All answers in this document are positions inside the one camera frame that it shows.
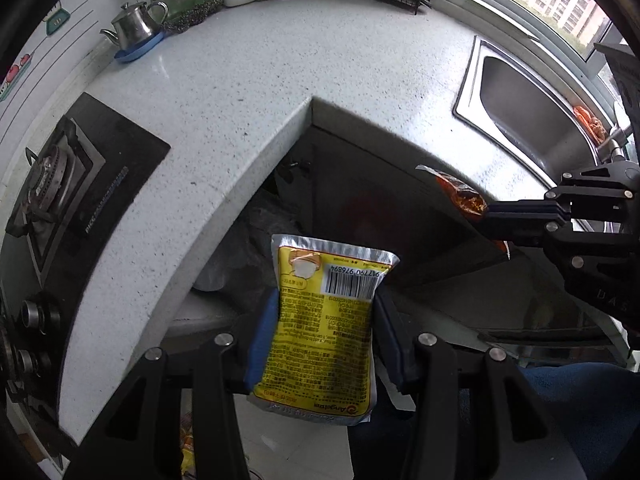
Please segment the orange transparent snack bag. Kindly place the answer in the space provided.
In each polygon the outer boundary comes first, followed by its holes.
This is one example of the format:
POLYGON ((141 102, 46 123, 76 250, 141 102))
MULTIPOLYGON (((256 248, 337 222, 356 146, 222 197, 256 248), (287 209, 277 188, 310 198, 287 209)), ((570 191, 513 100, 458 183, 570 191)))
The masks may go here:
POLYGON ((477 192, 471 185, 451 174, 426 165, 416 165, 416 171, 426 172, 432 176, 442 189, 442 192, 454 205, 454 208, 472 226, 474 231, 485 240, 490 240, 491 244, 495 245, 498 251, 501 252, 501 255, 506 257, 506 260, 511 259, 511 249, 505 240, 489 238, 480 232, 480 222, 484 219, 485 214, 488 213, 488 203, 480 192, 477 192))

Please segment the yellow silver food packet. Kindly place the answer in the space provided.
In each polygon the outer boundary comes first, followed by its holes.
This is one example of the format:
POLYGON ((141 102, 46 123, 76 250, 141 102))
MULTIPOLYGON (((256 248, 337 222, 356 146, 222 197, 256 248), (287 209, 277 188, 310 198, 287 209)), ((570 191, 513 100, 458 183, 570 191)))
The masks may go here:
POLYGON ((364 422, 376 402, 373 299, 398 257, 293 234, 274 234, 271 250, 277 312, 247 367, 250 402, 310 422, 364 422))

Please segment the stainless steel sink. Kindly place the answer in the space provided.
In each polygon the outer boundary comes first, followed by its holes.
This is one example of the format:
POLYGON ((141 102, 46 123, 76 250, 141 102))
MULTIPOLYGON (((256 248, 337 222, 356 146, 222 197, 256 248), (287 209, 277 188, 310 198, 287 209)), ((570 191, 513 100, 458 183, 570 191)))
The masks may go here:
POLYGON ((526 64, 476 36, 452 114, 546 188, 598 166, 597 148, 570 104, 526 64))

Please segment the orange cloth at sink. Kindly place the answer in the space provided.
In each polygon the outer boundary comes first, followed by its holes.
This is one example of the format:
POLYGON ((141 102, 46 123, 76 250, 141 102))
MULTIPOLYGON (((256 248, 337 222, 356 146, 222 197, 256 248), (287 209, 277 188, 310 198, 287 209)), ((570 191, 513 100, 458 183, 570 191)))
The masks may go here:
POLYGON ((588 136, 590 136, 594 144, 601 145, 606 140, 608 133, 597 116, 594 116, 589 110, 582 106, 574 106, 573 113, 576 120, 582 125, 582 128, 585 129, 585 132, 588 133, 588 136))

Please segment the white plastic shopping bag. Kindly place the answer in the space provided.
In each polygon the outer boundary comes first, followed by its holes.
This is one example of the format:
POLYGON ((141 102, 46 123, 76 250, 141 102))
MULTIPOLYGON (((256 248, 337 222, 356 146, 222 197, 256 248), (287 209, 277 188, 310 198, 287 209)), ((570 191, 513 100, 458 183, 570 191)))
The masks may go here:
POLYGON ((196 278, 199 292, 220 292, 243 309, 254 307, 276 286, 271 255, 278 217, 263 206, 247 206, 233 222, 196 278))

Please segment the black glass gas stove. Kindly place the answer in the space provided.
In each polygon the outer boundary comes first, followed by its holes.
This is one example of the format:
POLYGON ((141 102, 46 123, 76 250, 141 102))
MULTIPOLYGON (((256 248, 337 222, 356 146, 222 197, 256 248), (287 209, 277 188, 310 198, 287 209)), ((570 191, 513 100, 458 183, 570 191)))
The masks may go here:
POLYGON ((2 222, 1 383, 47 453, 76 445, 58 424, 76 312, 120 219, 169 144, 88 93, 60 118, 2 222))

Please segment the blue plastic saucer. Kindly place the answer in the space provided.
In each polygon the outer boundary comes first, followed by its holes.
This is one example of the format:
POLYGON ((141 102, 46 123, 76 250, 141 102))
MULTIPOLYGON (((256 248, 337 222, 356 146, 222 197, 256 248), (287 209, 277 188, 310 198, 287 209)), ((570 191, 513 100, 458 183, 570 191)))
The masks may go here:
POLYGON ((165 32, 161 30, 153 38, 145 41, 143 44, 139 44, 137 47, 133 47, 127 51, 119 50, 114 55, 114 60, 120 64, 128 64, 134 62, 138 58, 142 58, 152 49, 154 49, 165 38, 165 32))

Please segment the stainless steel teapot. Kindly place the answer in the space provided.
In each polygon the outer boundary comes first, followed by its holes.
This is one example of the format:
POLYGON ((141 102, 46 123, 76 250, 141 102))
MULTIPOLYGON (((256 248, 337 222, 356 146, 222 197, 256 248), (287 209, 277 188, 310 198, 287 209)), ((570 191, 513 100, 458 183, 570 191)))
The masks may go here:
POLYGON ((150 4, 144 1, 125 3, 119 14, 112 19, 112 29, 104 28, 100 33, 115 47, 128 51, 157 36, 162 31, 168 14, 169 6, 160 0, 152 1, 150 4), (150 10, 153 8, 162 10, 162 16, 158 21, 151 15, 150 10))

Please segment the aluminium window frame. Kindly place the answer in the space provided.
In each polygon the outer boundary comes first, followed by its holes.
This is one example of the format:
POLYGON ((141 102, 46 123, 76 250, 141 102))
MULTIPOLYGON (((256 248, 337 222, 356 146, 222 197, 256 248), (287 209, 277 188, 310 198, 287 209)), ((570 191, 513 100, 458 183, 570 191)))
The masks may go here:
POLYGON ((598 42, 626 40, 596 0, 463 0, 518 24, 551 52, 612 114, 622 98, 598 42))

